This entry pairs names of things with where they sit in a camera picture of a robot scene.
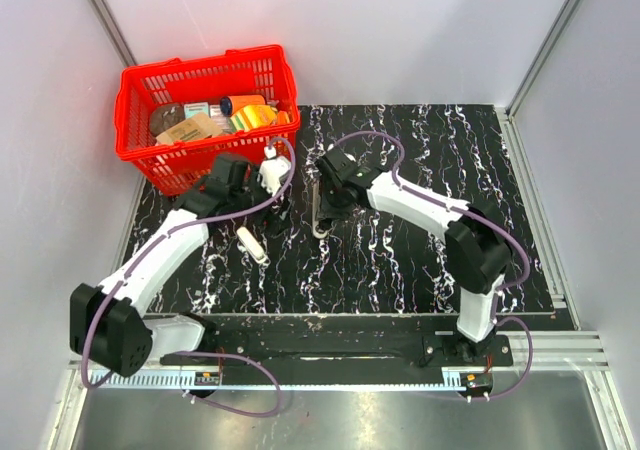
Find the white stapler top cover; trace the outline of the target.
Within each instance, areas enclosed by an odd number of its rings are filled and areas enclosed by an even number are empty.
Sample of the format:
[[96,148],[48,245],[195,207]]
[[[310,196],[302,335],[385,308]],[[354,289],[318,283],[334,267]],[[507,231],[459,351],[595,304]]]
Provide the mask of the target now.
[[239,227],[236,231],[236,235],[246,252],[257,264],[266,265],[269,262],[266,250],[246,227]]

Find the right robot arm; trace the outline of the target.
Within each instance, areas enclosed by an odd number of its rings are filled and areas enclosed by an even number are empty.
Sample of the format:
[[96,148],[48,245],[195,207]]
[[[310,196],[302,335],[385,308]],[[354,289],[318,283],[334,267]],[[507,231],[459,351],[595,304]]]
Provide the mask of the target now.
[[438,195],[380,166],[360,165],[333,148],[316,161],[312,230],[327,237],[337,221],[366,208],[399,217],[436,237],[445,247],[446,269],[460,288],[456,357],[476,366],[491,352],[493,299],[504,282],[512,250],[489,219],[492,207]]

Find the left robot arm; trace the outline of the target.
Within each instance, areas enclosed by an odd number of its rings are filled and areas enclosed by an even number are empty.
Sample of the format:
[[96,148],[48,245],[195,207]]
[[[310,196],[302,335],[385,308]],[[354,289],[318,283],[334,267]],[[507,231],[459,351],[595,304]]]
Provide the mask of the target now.
[[226,220],[267,212],[289,182],[293,161],[267,151],[260,165],[223,153],[212,169],[173,203],[156,233],[98,285],[79,285],[70,297],[69,343],[82,362],[97,363],[122,377],[148,359],[179,353],[195,365],[211,362],[213,327],[182,314],[146,321],[152,300],[182,263]]

